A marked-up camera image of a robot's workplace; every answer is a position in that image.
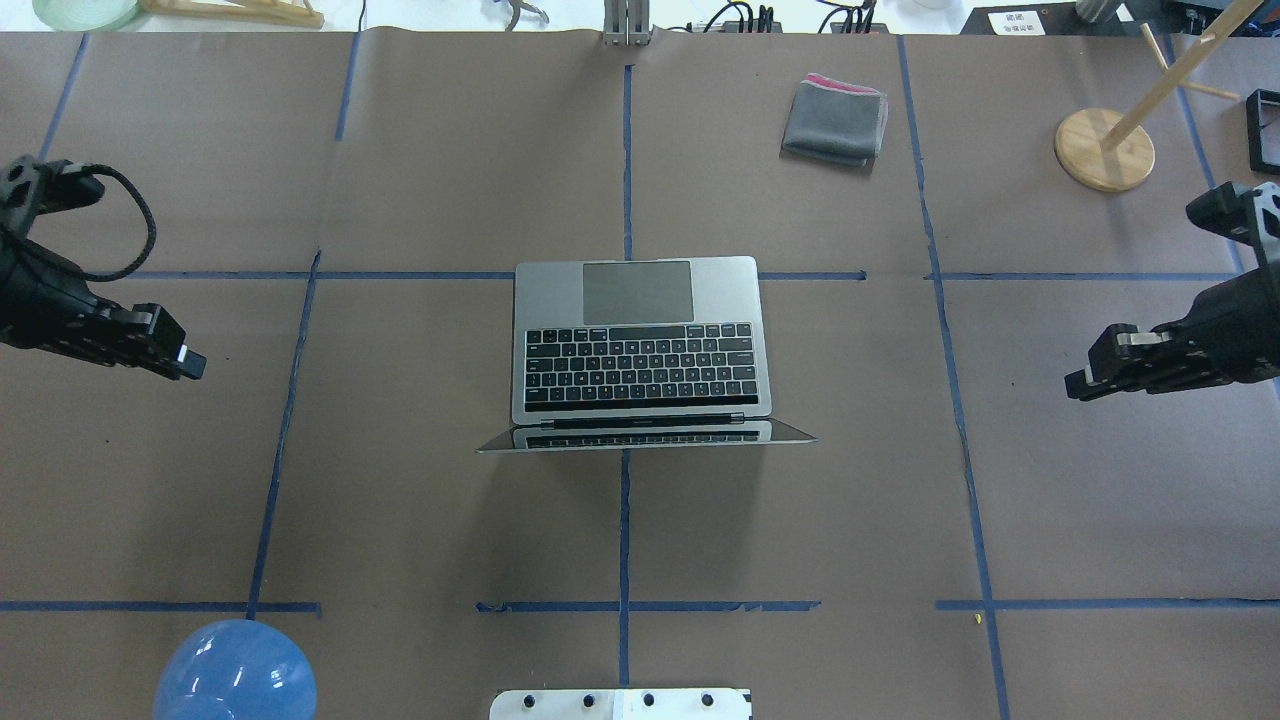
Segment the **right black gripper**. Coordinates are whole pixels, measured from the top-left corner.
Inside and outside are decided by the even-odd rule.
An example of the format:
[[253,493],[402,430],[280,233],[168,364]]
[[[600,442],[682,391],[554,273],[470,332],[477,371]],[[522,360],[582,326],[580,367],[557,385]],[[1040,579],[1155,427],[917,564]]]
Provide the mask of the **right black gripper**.
[[1140,331],[1108,325],[1088,351],[1088,368],[1064,377],[1066,396],[1171,393],[1279,374],[1277,282],[1247,272],[1199,292],[1180,320]]

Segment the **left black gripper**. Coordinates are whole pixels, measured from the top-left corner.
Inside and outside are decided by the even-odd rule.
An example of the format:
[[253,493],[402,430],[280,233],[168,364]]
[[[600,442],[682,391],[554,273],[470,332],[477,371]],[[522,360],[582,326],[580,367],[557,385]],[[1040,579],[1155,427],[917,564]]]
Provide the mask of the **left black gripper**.
[[122,306],[90,291],[73,263],[42,249],[3,242],[1,341],[101,366],[134,366],[200,380],[207,359],[159,304]]

